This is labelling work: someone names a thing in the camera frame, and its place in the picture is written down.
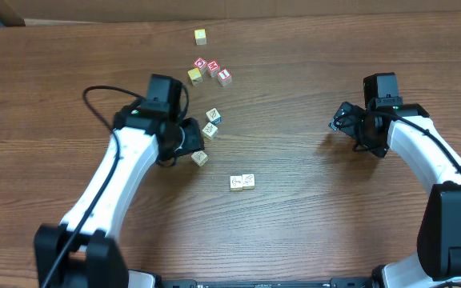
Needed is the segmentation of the wooden block star drawing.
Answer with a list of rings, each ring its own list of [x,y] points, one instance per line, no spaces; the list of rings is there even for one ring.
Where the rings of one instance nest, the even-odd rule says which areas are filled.
[[[202,135],[210,140],[213,140],[218,134],[218,127],[211,122],[208,122],[202,129]]]

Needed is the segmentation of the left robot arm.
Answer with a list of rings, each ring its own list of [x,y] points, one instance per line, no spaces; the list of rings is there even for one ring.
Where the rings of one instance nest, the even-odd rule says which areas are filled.
[[[189,94],[179,80],[152,74],[145,96],[107,122],[110,141],[98,169],[58,226],[34,236],[38,284],[46,287],[154,288],[156,274],[130,270],[118,238],[130,204],[153,165],[174,166],[204,149],[198,122],[187,117]]]

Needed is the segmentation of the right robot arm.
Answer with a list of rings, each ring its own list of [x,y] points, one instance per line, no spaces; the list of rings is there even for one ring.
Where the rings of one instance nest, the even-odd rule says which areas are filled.
[[[416,252],[377,266],[354,287],[461,287],[461,157],[439,135],[421,105],[406,104],[395,73],[363,79],[365,106],[343,102],[329,127],[355,140],[355,152],[394,151],[415,174],[428,201]]]

